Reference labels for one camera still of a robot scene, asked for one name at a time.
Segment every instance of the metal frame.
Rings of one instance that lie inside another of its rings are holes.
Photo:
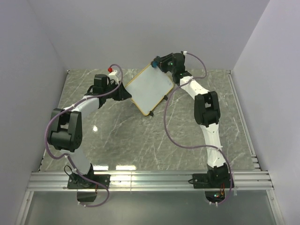
[[[233,179],[236,194],[237,190],[266,190],[270,206],[277,225],[284,225],[284,220],[279,204],[275,197],[274,187],[267,171],[262,171],[256,157],[245,118],[235,90],[231,71],[227,71],[235,103],[238,108],[243,129],[251,152],[254,170],[235,171]],[[110,174],[111,183],[109,190],[114,191],[204,191],[204,189],[193,189],[188,183],[193,173],[206,173],[206,171],[95,171],[95,174]],[[67,189],[68,176],[64,172],[33,172],[17,218],[17,225],[25,224],[30,208],[31,200],[35,191],[77,191]]]

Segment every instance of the white wall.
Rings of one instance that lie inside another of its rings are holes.
[[[233,69],[268,1],[29,0],[72,69],[144,68],[183,50],[208,68]]]
[[[300,2],[271,0],[233,70],[260,163],[286,224],[300,221]]]
[[[0,224],[12,225],[66,77],[27,1],[0,1],[0,31]]]

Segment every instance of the marble tabletop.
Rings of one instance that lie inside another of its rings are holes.
[[[124,84],[140,69],[124,69]],[[203,70],[191,69],[194,76]],[[61,95],[59,108],[80,100],[93,84],[95,74],[108,74],[107,70],[71,70]],[[220,139],[223,151],[234,170],[254,169],[251,153],[243,130],[226,70],[210,70],[199,81],[208,90],[218,93],[221,110]],[[98,170],[206,170],[205,148],[186,150],[175,146],[165,135],[162,101],[154,110],[154,117],[143,116],[127,99],[112,99],[83,120],[82,149]],[[167,125],[171,136],[183,145],[205,144],[200,126],[194,119],[194,101],[183,90],[175,92],[167,111]],[[60,151],[51,148],[58,156]],[[62,171],[65,158],[53,160],[45,155],[41,171]]]

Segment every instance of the yellow edge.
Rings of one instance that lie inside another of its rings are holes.
[[[146,66],[140,73],[138,73],[138,75],[140,75],[145,69],[147,69],[148,68],[148,66]],[[138,77],[138,75],[136,75],[125,87],[127,87],[135,78],[137,78]],[[173,89],[173,87],[174,87],[174,83],[173,83],[173,81],[170,79],[170,81],[171,81],[171,83],[173,84],[173,86],[171,87],[171,89],[170,90],[168,90],[168,92],[167,92],[167,94]],[[155,107],[162,101],[164,99],[164,97],[162,97],[161,99],[160,99],[160,101],[151,109],[151,111],[153,110],[153,109],[155,109]],[[148,113],[148,114],[144,114],[144,112],[140,109],[140,107],[137,105],[137,103],[131,98],[131,101],[136,105],[136,107],[141,111],[141,113],[144,115],[144,116],[148,116],[149,114],[150,114],[150,112]]]

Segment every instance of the gray wall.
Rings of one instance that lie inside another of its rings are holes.
[[[271,0],[234,67],[234,83],[260,164],[286,224],[299,224],[300,4]]]
[[[144,68],[181,50],[208,68],[233,69],[268,1],[29,0],[72,69]]]
[[[65,70],[24,0],[0,1],[0,223],[14,224]]]

